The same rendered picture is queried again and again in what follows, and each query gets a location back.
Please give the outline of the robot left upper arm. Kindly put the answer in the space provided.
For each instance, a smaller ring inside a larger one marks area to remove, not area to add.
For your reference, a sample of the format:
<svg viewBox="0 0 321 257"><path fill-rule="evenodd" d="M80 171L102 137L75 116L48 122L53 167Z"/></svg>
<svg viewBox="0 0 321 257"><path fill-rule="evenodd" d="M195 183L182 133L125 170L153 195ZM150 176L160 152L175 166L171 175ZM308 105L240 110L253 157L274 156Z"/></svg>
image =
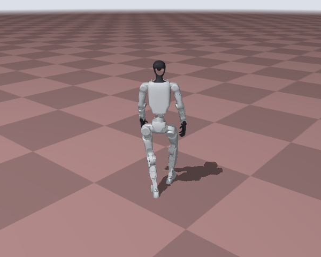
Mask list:
<svg viewBox="0 0 321 257"><path fill-rule="evenodd" d="M148 90L148 82L144 82L140 86L140 91L139 91L139 108L146 108L147 103L145 102L146 99L146 91Z"/></svg>

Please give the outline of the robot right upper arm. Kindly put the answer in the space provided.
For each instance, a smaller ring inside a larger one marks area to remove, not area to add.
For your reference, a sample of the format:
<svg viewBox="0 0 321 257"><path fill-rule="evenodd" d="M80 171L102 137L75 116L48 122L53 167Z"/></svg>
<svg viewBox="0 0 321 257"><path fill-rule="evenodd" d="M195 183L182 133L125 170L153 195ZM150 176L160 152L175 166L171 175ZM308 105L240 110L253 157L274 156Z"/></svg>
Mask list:
<svg viewBox="0 0 321 257"><path fill-rule="evenodd" d="M171 90L174 92L173 94L176 100L176 104L175 104L176 108L178 110L184 108L179 85L175 82L170 82L170 87L171 87Z"/></svg>

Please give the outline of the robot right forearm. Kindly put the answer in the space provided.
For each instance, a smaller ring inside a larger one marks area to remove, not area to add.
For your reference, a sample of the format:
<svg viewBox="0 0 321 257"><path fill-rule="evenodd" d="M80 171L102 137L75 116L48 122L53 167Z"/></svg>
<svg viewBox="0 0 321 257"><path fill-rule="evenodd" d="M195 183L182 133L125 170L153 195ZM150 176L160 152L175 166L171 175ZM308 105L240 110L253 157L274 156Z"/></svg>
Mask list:
<svg viewBox="0 0 321 257"><path fill-rule="evenodd" d="M184 104L183 104L183 106L184 106ZM179 110L178 110L178 113L179 113L179 117L180 117L181 123L182 123L183 121L186 121L185 107L182 108L182 109L179 109ZM187 121L186 121L186 123L187 123Z"/></svg>

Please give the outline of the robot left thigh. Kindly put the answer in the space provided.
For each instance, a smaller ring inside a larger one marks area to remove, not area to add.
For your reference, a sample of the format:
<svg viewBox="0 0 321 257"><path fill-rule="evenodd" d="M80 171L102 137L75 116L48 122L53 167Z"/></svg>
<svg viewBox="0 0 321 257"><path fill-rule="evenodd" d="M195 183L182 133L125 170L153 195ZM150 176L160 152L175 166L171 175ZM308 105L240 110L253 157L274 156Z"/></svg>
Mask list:
<svg viewBox="0 0 321 257"><path fill-rule="evenodd" d="M146 149L146 155L149 157L150 165L156 163L156 157L154 156L152 147L152 124L144 124L141 128L142 138Z"/></svg>

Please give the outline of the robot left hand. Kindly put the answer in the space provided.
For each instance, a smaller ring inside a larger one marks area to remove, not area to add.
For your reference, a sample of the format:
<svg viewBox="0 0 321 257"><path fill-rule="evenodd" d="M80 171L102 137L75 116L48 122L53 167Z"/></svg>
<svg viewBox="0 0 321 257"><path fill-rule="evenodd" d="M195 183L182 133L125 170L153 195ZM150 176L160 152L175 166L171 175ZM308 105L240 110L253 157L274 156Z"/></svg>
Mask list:
<svg viewBox="0 0 321 257"><path fill-rule="evenodd" d="M143 119L142 119L142 118L140 118L140 122L141 122L141 128L142 128L142 126L145 124L145 122L147 122L147 123L148 123L148 121L146 121L146 119L143 121Z"/></svg>

